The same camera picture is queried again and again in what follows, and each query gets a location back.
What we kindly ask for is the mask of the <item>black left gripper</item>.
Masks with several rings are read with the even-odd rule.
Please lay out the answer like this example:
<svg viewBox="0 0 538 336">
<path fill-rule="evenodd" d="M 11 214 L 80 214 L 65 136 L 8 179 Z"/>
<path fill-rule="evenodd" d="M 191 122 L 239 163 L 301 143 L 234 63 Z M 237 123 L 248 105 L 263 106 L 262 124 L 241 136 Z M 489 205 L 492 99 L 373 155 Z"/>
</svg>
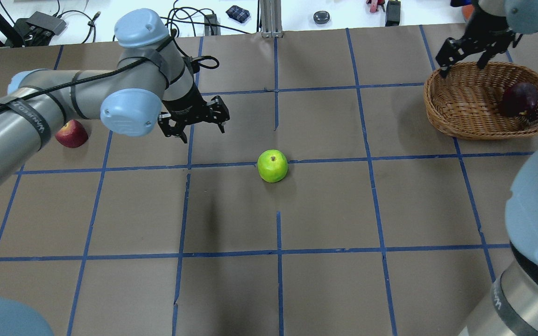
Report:
<svg viewBox="0 0 538 336">
<path fill-rule="evenodd" d="M 226 132 L 226 122 L 230 121 L 230 111 L 220 96 L 214 96 L 205 102 L 198 87 L 192 84 L 183 96 L 171 98 L 163 96 L 163 105 L 169 111 L 170 117 L 158 117 L 158 126 L 164 136 L 179 138 L 188 143 L 185 133 L 186 125 L 207 122 L 216 124 L 221 133 Z"/>
</svg>

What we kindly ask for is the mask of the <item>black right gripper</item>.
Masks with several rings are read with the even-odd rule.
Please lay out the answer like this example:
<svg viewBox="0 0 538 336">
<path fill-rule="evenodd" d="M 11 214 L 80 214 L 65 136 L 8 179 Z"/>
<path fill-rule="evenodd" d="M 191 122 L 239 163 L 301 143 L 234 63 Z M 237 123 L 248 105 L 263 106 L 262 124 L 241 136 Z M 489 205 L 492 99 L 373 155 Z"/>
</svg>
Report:
<svg viewBox="0 0 538 336">
<path fill-rule="evenodd" d="M 440 67 L 439 74 L 446 78 L 453 65 L 475 53 L 475 45 L 481 45 L 478 68 L 484 70 L 496 55 L 515 48 L 522 34 L 513 32 L 504 16 L 487 13 L 479 5 L 473 5 L 473 12 L 467 22 L 465 38 L 447 38 L 436 55 Z"/>
</svg>

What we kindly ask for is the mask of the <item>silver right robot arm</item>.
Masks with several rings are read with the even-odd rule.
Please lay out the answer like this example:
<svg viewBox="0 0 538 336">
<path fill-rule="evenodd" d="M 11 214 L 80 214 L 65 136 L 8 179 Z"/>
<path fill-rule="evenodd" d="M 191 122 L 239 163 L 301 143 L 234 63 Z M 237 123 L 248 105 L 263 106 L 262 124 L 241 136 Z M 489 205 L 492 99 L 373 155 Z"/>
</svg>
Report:
<svg viewBox="0 0 538 336">
<path fill-rule="evenodd" d="M 538 135 L 538 74 L 493 62 L 538 33 L 538 0 L 474 0 L 460 39 L 444 41 L 439 70 L 425 82 L 433 127 L 461 140 L 509 140 Z M 514 255 L 468 315 L 461 336 L 538 336 L 538 150 L 521 167 L 505 205 Z"/>
</svg>

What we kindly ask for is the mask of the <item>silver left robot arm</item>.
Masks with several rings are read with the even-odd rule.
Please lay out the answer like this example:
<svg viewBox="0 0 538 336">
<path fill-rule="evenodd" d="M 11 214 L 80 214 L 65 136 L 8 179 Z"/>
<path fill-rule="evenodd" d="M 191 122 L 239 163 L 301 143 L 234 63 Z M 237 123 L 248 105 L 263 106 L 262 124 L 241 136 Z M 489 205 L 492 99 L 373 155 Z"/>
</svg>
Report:
<svg viewBox="0 0 538 336">
<path fill-rule="evenodd" d="M 77 257 L 80 268 L 67 335 L 75 327 L 113 135 L 141 137 L 158 126 L 164 136 L 187 143 L 186 127 L 204 121 L 218 124 L 223 132 L 230 119 L 222 98 L 206 102 L 198 87 L 197 73 L 211 56 L 186 54 L 172 23 L 170 17 L 163 22 L 152 9 L 135 9 L 114 27 L 122 47 L 115 70 L 23 71 L 13 76 L 6 95 L 0 97 L 0 186 L 11 175 L 17 176 L 7 214 L 26 172 L 24 164 L 64 126 L 96 120 L 108 130 L 87 236 Z"/>
</svg>

